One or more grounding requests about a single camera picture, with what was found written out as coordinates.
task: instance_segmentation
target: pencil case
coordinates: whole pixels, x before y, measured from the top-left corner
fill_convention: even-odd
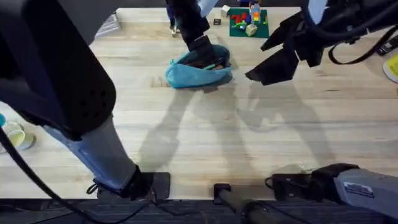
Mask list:
[[[173,88],[189,88],[208,85],[220,81],[230,75],[231,65],[229,64],[229,50],[221,45],[212,45],[216,58],[222,58],[224,68],[219,70],[205,70],[189,66],[189,62],[198,59],[196,50],[187,52],[176,60],[172,60],[166,70],[166,80]]]

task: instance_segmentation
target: wooden table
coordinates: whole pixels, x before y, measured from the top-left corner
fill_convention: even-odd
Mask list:
[[[270,9],[271,31],[295,11]],[[171,37],[165,9],[118,13],[123,31],[91,47],[117,86],[114,122],[128,155],[144,171],[170,172],[171,198],[210,198],[218,182],[247,197],[272,198],[265,177],[336,162],[398,175],[397,85],[383,75],[384,59],[337,66],[325,58],[316,68],[300,63],[292,82],[263,87],[244,73],[276,49],[261,52],[262,39],[229,37],[223,19],[208,35],[230,49],[234,79],[217,89],[174,90],[164,72],[186,46]],[[340,47],[338,58],[356,58],[377,36]],[[0,112],[37,135],[34,148],[21,154],[56,193],[95,197],[85,194],[92,174],[66,147],[8,106],[1,104]],[[0,180],[1,198],[47,198],[7,154],[0,155]]]

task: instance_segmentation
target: cup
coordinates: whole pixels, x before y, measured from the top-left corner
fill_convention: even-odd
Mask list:
[[[8,135],[10,142],[17,150],[24,150],[29,148],[34,141],[34,135],[26,133],[21,129],[11,131]]]

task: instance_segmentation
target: cable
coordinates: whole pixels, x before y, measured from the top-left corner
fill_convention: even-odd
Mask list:
[[[334,55],[333,52],[335,51],[336,47],[339,46],[339,44],[338,44],[338,45],[335,45],[334,47],[332,47],[332,48],[329,50],[329,58],[330,58],[330,60],[331,60],[333,63],[335,63],[335,64],[337,64],[337,65],[354,65],[354,64],[356,64],[356,63],[363,62],[364,60],[366,60],[366,59],[368,59],[370,56],[372,56],[374,53],[376,53],[377,50],[378,50],[383,44],[385,44],[385,43],[390,39],[390,37],[391,37],[392,35],[394,35],[394,33],[395,33],[397,30],[398,30],[398,26],[394,26],[393,28],[391,28],[390,30],[388,30],[388,32],[386,32],[386,34],[384,34],[383,37],[381,37],[380,40],[379,40],[370,50],[368,50],[364,55],[360,56],[359,58],[357,58],[357,59],[355,59],[355,60],[353,60],[353,61],[343,63],[343,62],[339,62],[339,61],[336,59],[336,57],[335,57],[335,55]]]
[[[65,216],[68,216],[68,215],[71,215],[71,214],[74,214],[74,213],[75,212],[70,212],[70,213],[66,213],[66,214],[63,214],[63,215],[56,216],[56,217],[46,218],[45,220],[36,221],[36,222],[30,223],[30,224],[39,224],[39,223],[43,223],[43,222],[46,222],[46,221],[54,220],[54,219],[57,219],[57,218],[62,218],[62,217],[65,217]]]
[[[378,15],[370,18],[366,22],[362,23],[360,26],[355,27],[351,29],[350,31],[347,32],[328,32],[316,25],[310,15],[310,11],[307,6],[302,6],[301,10],[304,15],[304,21],[306,25],[312,30],[314,33],[319,35],[322,38],[325,39],[347,39],[355,36],[359,32],[363,32],[366,30],[369,26],[379,22],[381,19],[385,18],[389,14],[393,13],[396,9],[398,9],[398,1],[393,3],[391,6],[387,7],[385,10],[380,12]]]
[[[165,208],[165,207],[160,206],[159,203],[156,203],[156,202],[154,202],[153,200],[151,200],[151,203],[152,203],[153,205],[155,205],[155,207],[157,207],[157,208],[160,209],[161,211],[163,211],[163,212],[165,212],[165,213],[169,213],[169,214],[171,214],[172,216],[175,216],[175,217],[184,217],[184,216],[187,216],[187,215],[201,215],[201,216],[204,218],[204,220],[205,220],[205,224],[208,223],[207,215],[206,215],[205,212],[189,211],[189,212],[177,213],[177,212],[170,211],[170,210],[168,210],[168,209]]]
[[[292,219],[294,219],[294,220],[296,220],[296,221],[298,221],[298,222],[300,222],[300,223],[312,224],[312,223],[310,223],[310,222],[308,222],[308,221],[306,221],[306,220],[304,220],[304,219],[302,219],[302,218],[300,218],[300,217],[297,217],[297,216],[295,216],[295,215],[290,214],[289,212],[283,211],[282,209],[279,209],[279,208],[273,206],[272,204],[270,204],[270,203],[268,203],[268,202],[260,201],[260,203],[263,203],[264,205],[267,205],[268,207],[274,209],[275,211],[277,211],[277,212],[279,212],[279,213],[282,213],[282,214],[284,214],[285,216],[290,217],[290,218],[292,218]]]
[[[34,212],[33,210],[20,208],[20,207],[16,207],[16,206],[13,206],[13,205],[0,205],[0,207],[12,208],[12,209],[20,211],[20,212]]]
[[[41,179],[36,175],[36,173],[26,164],[24,159],[19,155],[15,147],[11,144],[10,140],[4,133],[4,131],[0,128],[0,142],[3,145],[3,147],[6,149],[8,154],[11,156],[11,158],[15,161],[15,163],[24,171],[24,173],[35,183],[40,189],[42,189],[48,196],[50,196],[52,199],[56,200],[59,204],[65,206],[65,208],[75,212],[77,215],[81,216],[85,220],[88,220],[92,223],[95,224],[119,224],[122,222],[125,222],[126,220],[130,219],[134,215],[136,215],[138,212],[140,212],[142,209],[148,207],[150,203],[145,204],[145,206],[142,206],[139,210],[135,211],[133,214],[127,216],[126,218],[123,218],[122,220],[115,221],[115,222],[101,222],[93,217],[87,215],[86,213],[82,212],[80,209],[76,208],[74,205],[70,205],[68,202],[66,202],[64,199],[59,197],[55,192],[53,192]]]

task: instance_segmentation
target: yellow object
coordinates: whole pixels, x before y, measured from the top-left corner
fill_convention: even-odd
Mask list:
[[[383,69],[384,73],[391,81],[398,83],[398,55],[386,61],[383,65]]]
[[[10,142],[14,147],[21,145],[24,141],[25,134],[24,133],[15,133],[14,135],[10,136]]]
[[[254,21],[258,21],[259,20],[259,13],[255,12],[254,13]]]
[[[34,142],[34,135],[30,133],[26,133],[23,130],[14,130],[11,131],[7,137],[10,139],[11,144],[17,150],[24,150],[29,148]]]

